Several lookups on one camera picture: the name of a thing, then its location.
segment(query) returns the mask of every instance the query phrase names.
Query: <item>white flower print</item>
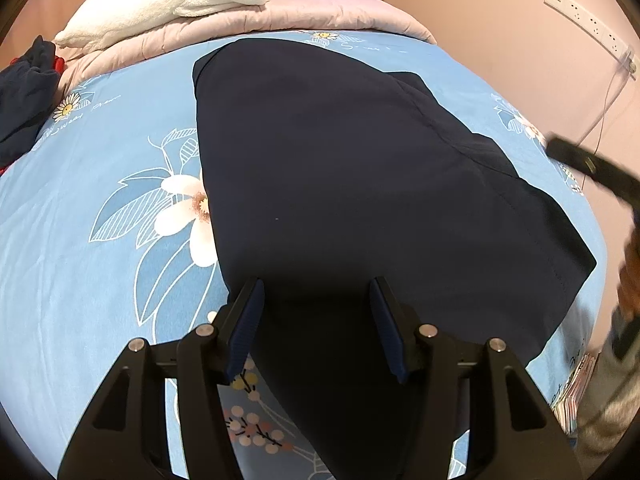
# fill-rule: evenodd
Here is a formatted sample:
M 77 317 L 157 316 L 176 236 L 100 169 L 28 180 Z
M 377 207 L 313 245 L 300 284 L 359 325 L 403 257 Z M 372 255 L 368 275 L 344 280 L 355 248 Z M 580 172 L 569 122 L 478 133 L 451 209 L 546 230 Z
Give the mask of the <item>white flower print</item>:
M 209 215 L 209 199 L 202 183 L 202 172 L 200 178 L 183 174 L 169 176 L 162 181 L 161 187 L 168 193 L 182 194 L 188 198 L 158 213 L 154 225 L 156 232 L 160 236 L 172 236 L 193 221 L 189 238 L 193 263 L 199 267 L 215 264 L 218 254 Z
M 514 118 L 520 124 L 522 124 L 524 128 L 524 132 L 527 135 L 527 137 L 529 137 L 529 139 L 537 139 L 540 142 L 540 144 L 542 144 L 543 146 L 546 146 L 545 136 L 540 132 L 539 129 L 537 129 L 533 124 L 527 121 L 526 118 L 524 118 L 520 114 L 515 114 Z

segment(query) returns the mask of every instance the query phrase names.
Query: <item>floral bedsheet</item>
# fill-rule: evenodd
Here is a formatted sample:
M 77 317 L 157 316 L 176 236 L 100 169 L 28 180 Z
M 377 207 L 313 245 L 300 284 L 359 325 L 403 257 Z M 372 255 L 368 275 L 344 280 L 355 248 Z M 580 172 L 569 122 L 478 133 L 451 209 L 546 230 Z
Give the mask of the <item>floral bedsheet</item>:
M 578 183 L 546 158 L 542 134 L 437 46 L 382 32 L 256 36 L 315 44 L 386 72 L 418 73 L 445 108 L 492 137 L 522 178 L 564 208 L 598 265 L 528 367 L 553 402 L 590 337 L 606 250 Z M 127 341 L 181 338 L 225 303 L 200 177 L 191 69 L 240 37 L 85 81 L 56 108 L 33 151 L 0 179 L 0 402 L 52 473 Z M 186 476 L 173 381 L 166 393 L 172 464 Z M 333 479 L 250 358 L 221 396 L 247 480 Z M 454 446 L 452 476 L 464 472 L 465 455 L 466 436 Z

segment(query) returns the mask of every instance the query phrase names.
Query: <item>white power cord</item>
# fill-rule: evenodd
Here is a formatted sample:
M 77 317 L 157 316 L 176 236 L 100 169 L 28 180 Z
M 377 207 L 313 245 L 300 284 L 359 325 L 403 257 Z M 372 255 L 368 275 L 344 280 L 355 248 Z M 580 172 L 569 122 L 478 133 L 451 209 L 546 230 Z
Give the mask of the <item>white power cord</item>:
M 578 145 L 582 144 L 585 141 L 585 139 L 589 137 L 590 133 L 595 129 L 596 126 L 598 126 L 598 123 L 600 121 L 602 121 L 602 125 L 600 127 L 600 138 L 602 138 L 602 132 L 604 130 L 604 116 L 607 114 L 607 112 L 609 111 L 613 103 L 616 102 L 616 99 L 620 97 L 620 94 L 622 94 L 622 91 L 625 89 L 626 84 L 629 82 L 629 78 L 631 77 L 631 75 L 635 74 L 636 71 L 638 70 L 638 67 L 633 61 L 634 54 L 635 53 L 634 53 L 633 47 L 629 46 L 629 48 L 626 50 L 624 57 L 619 60 L 620 64 L 617 67 L 616 71 L 613 73 L 613 76 L 611 77 L 611 81 L 609 82 L 609 87 L 607 88 L 607 93 L 604 97 L 604 108 L 602 110 L 602 113 L 598 116 L 598 118 L 595 121 L 593 121 L 591 126 L 587 129 L 586 133 L 582 137 L 580 137 L 580 139 L 578 140 Z M 620 69 L 624 70 L 626 73 L 625 81 L 622 84 L 622 86 L 620 86 L 620 88 L 614 95 L 613 99 L 609 103 L 607 103 L 607 99 L 609 98 L 609 91 L 611 90 L 611 85 L 613 84 L 613 81 L 616 78 L 616 75 L 618 74 L 618 72 L 620 72 Z

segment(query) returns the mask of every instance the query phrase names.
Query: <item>dark blue cloth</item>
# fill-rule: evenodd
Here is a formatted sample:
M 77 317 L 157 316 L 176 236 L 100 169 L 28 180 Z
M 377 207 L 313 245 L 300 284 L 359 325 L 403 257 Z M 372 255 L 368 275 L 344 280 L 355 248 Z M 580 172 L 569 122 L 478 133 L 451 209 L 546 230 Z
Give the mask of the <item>dark blue cloth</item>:
M 388 370 L 369 280 L 385 276 L 458 338 L 503 338 L 526 364 L 593 256 L 558 204 L 415 75 L 246 39 L 199 60 L 194 84 L 230 298 L 249 276 L 266 286 L 252 357 L 337 480 L 396 478 L 420 388 Z
M 56 47 L 38 36 L 31 48 L 0 72 L 0 168 L 34 145 L 53 105 L 60 81 Z

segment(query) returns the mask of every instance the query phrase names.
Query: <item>black gripper frame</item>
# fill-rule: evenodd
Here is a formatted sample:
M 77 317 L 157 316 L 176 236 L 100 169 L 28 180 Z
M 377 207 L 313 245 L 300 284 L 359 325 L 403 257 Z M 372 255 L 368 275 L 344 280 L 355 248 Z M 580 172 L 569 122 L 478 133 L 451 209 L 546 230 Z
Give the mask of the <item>black gripper frame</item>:
M 413 445 L 394 480 L 446 480 L 458 396 L 470 383 L 470 439 L 460 480 L 582 480 L 567 437 L 516 356 L 501 340 L 460 342 L 399 304 L 384 278 L 369 301 L 386 360 L 400 383 L 423 376 Z M 164 380 L 178 379 L 180 432 L 191 480 L 242 480 L 218 385 L 240 373 L 264 306 L 261 280 L 247 281 L 212 324 L 180 341 L 120 354 L 71 438 L 58 480 L 178 480 L 171 472 Z
M 212 329 L 204 325 L 180 341 L 154 346 L 130 342 L 76 427 L 58 480 L 181 479 L 169 459 L 165 379 L 177 379 L 190 480 L 242 480 L 218 385 L 242 371 L 263 306 L 264 284 L 252 278 L 233 304 L 220 308 Z

